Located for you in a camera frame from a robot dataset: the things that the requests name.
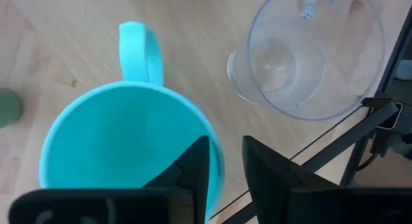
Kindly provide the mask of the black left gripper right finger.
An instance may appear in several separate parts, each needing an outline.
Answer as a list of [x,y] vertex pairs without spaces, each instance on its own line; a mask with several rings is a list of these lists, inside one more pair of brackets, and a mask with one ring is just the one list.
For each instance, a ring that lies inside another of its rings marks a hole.
[[243,166],[259,223],[411,224],[410,188],[342,188],[252,136]]

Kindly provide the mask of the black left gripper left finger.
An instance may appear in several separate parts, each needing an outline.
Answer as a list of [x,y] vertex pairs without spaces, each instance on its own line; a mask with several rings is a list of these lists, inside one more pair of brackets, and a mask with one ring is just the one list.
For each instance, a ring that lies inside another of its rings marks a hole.
[[44,189],[18,197],[9,224],[204,223],[210,139],[201,136],[140,189]]

